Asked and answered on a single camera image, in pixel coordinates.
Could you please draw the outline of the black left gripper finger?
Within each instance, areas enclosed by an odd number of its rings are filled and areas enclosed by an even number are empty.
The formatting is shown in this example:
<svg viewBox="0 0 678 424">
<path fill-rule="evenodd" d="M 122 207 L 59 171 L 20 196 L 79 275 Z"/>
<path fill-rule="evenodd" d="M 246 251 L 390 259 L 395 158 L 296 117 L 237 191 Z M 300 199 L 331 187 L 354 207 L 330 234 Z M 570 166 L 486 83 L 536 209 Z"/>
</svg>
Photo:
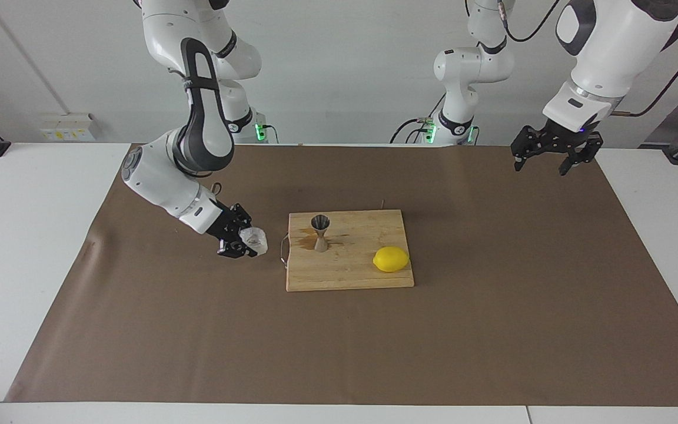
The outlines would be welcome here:
<svg viewBox="0 0 678 424">
<path fill-rule="evenodd" d="M 568 148 L 567 158 L 560 165 L 560 176 L 565 176 L 579 164 L 592 162 L 602 145 L 603 138 L 600 134 L 590 134 L 580 150 L 577 147 Z"/>
<path fill-rule="evenodd" d="M 533 127 L 524 126 L 511 143 L 511 154 L 514 158 L 514 169 L 519 172 L 528 158 L 543 153 L 540 143 L 540 132 Z"/>
</svg>

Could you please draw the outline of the steel double jigger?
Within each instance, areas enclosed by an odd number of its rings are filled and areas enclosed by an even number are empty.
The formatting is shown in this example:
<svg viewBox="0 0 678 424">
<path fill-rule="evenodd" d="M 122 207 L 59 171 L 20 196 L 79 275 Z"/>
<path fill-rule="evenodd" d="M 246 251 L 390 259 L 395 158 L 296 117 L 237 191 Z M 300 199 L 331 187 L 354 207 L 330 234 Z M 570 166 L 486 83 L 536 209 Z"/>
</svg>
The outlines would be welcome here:
<svg viewBox="0 0 678 424">
<path fill-rule="evenodd" d="M 328 241 L 325 238 L 325 233 L 330 226 L 330 219 L 326 215 L 318 214 L 310 220 L 310 225 L 317 235 L 317 241 L 315 241 L 313 250 L 320 253 L 325 252 L 328 250 Z"/>
</svg>

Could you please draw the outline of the brown paper table mat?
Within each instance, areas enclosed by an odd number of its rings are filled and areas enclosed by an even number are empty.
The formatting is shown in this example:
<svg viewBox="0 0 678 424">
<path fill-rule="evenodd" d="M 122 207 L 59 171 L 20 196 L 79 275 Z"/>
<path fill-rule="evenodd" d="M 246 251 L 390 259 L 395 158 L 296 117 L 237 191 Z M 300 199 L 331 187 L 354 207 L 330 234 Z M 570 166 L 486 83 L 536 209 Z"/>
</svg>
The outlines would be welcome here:
<svg viewBox="0 0 678 424">
<path fill-rule="evenodd" d="M 269 250 L 117 177 L 9 402 L 678 407 L 678 304 L 596 163 L 507 147 L 235 150 L 212 177 Z M 403 212 L 415 285 L 289 293 L 288 215 Z"/>
</svg>

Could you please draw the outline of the wooden cutting board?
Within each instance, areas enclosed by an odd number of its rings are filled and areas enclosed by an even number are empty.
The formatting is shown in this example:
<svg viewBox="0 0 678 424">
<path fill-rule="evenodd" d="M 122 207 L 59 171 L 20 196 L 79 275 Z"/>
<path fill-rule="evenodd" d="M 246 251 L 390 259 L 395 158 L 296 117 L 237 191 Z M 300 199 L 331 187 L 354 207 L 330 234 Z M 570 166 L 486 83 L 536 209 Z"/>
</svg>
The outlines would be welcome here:
<svg viewBox="0 0 678 424">
<path fill-rule="evenodd" d="M 377 250 L 398 247 L 409 252 L 401 210 L 326 211 L 328 248 L 313 249 L 317 233 L 311 220 L 316 212 L 288 215 L 290 253 L 285 260 L 288 292 L 327 292 L 371 288 L 414 287 L 411 263 L 384 272 L 373 263 Z"/>
</svg>

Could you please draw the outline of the yellow lemon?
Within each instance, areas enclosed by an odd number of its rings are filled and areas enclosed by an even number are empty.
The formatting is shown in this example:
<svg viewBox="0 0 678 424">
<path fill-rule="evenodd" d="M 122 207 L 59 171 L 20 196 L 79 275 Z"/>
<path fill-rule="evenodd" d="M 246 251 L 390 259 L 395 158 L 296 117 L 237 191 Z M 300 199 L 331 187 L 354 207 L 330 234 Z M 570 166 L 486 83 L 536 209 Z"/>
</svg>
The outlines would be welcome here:
<svg viewBox="0 0 678 424">
<path fill-rule="evenodd" d="M 398 272 L 410 262 L 408 253 L 401 247 L 385 246 L 375 252 L 372 263 L 382 272 Z"/>
</svg>

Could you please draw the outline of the white wall socket strip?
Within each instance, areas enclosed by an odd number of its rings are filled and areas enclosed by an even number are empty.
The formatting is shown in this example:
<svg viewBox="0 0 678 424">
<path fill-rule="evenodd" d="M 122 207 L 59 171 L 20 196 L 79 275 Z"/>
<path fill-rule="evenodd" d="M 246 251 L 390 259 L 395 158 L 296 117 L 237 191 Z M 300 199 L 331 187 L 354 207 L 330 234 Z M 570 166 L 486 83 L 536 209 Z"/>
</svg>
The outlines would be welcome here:
<svg viewBox="0 0 678 424">
<path fill-rule="evenodd" d="M 49 142 L 94 142 L 99 129 L 90 114 L 41 114 L 39 131 Z"/>
</svg>

